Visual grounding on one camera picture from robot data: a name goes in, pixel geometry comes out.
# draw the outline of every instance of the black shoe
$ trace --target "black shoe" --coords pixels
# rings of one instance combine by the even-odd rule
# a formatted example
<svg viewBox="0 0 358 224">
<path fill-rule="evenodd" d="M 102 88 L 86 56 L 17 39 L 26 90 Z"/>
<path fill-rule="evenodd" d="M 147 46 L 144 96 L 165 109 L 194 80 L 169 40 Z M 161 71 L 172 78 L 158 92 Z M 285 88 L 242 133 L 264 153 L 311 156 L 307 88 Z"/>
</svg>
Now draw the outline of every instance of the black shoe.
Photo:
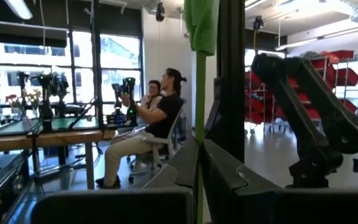
<svg viewBox="0 0 358 224">
<path fill-rule="evenodd" d="M 121 186 L 120 185 L 121 181 L 120 181 L 118 175 L 116 177 L 115 183 L 112 186 L 105 186 L 104 185 L 104 178 L 97 179 L 97 180 L 95 180 L 95 182 L 99 185 L 99 188 L 101 188 L 101 189 L 116 189 L 116 188 L 119 188 Z"/>
</svg>

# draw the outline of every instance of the black t-shirt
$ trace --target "black t-shirt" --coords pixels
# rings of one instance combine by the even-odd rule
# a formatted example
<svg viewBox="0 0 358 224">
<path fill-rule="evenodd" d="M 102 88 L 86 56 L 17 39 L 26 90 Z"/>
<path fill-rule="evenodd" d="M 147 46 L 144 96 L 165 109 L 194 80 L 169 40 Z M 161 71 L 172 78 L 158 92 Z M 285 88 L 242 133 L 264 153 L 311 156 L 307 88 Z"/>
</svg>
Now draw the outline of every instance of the black t-shirt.
<svg viewBox="0 0 358 224">
<path fill-rule="evenodd" d="M 157 108 L 162 110 L 167 117 L 159 122 L 149 124 L 146 127 L 146 131 L 157 138 L 168 137 L 169 130 L 171 129 L 172 123 L 175 121 L 182 104 L 183 100 L 176 94 L 163 97 L 158 103 Z"/>
</svg>

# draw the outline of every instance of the beige pants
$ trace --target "beige pants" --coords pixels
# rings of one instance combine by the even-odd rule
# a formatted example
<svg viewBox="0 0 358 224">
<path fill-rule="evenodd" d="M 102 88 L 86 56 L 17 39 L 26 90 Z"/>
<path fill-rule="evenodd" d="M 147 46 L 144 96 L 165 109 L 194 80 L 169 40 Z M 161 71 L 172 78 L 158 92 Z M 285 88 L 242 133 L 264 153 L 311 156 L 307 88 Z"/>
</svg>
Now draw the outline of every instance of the beige pants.
<svg viewBox="0 0 358 224">
<path fill-rule="evenodd" d="M 153 135 L 141 131 L 117 136 L 111 140 L 112 144 L 104 155 L 104 184 L 106 186 L 112 186 L 116 181 L 122 157 L 145 154 L 152 150 L 152 144 L 143 140 L 145 137 L 153 137 Z"/>
</svg>

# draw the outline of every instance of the dark hair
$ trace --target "dark hair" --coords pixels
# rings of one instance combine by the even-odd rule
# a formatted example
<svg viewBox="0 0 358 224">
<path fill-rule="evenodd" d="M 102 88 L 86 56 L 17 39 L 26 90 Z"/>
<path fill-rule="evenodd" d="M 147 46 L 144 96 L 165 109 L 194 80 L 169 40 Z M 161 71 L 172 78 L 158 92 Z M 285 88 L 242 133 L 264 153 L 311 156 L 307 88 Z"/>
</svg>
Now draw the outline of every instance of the dark hair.
<svg viewBox="0 0 358 224">
<path fill-rule="evenodd" d="M 174 68 L 167 68 L 166 69 L 166 73 L 169 77 L 173 77 L 173 91 L 175 91 L 175 93 L 180 96 L 180 91 L 181 91 L 181 85 L 180 83 L 183 82 L 187 82 L 187 78 L 182 77 L 181 73 L 174 69 Z"/>
<path fill-rule="evenodd" d="M 160 81 L 158 81 L 158 80 L 150 80 L 149 84 L 156 84 L 156 86 L 158 88 L 158 94 L 157 95 L 159 95 L 160 92 L 161 92 L 161 83 L 160 83 Z"/>
</svg>

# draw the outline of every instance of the wooden tabletop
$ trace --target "wooden tabletop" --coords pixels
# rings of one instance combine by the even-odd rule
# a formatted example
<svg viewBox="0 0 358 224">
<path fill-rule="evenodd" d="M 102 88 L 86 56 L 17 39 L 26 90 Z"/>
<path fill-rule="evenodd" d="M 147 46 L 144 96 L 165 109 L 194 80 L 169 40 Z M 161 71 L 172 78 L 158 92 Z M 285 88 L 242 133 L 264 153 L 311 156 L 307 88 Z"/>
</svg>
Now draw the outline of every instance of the wooden tabletop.
<svg viewBox="0 0 358 224">
<path fill-rule="evenodd" d="M 66 146 L 69 144 L 80 144 L 87 142 L 98 142 L 106 136 L 113 136 L 115 131 L 101 130 L 93 131 L 70 131 L 64 133 L 41 134 L 36 138 L 37 147 Z M 16 149 L 30 149 L 32 139 L 27 136 L 13 136 L 0 138 L 0 152 Z"/>
</svg>

